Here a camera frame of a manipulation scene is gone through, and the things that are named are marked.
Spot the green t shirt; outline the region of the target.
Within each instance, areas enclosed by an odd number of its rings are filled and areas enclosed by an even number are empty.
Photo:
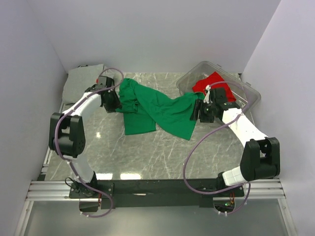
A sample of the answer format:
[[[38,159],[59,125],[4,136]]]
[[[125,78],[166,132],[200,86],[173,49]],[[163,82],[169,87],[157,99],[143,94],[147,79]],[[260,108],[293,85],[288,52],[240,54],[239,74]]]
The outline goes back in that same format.
[[[123,114],[126,135],[156,131],[158,125],[165,132],[190,140],[196,121],[190,120],[195,101],[204,94],[186,93],[175,99],[135,80],[125,78],[119,87],[122,104],[116,111]]]

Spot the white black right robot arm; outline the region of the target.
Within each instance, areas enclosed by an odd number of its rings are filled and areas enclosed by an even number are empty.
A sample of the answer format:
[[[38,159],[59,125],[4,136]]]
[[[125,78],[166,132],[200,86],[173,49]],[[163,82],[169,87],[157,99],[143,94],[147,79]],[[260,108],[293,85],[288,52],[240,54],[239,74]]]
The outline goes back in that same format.
[[[280,174],[280,142],[258,130],[245,116],[236,102],[205,103],[195,101],[190,119],[214,122],[218,118],[223,127],[228,127],[243,145],[243,154],[238,167],[218,174],[215,191],[227,196],[233,187],[258,179],[268,179]]]

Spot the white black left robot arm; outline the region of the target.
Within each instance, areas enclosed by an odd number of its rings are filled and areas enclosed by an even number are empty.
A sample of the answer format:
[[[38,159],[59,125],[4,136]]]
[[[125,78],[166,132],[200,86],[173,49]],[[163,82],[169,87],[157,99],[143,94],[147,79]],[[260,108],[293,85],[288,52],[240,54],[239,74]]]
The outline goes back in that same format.
[[[114,89],[85,92],[69,109],[50,117],[49,148],[66,161],[74,180],[83,182],[81,192],[88,198],[98,193],[98,184],[94,182],[95,172],[82,154],[86,145],[84,122],[100,107],[108,113],[121,108]]]

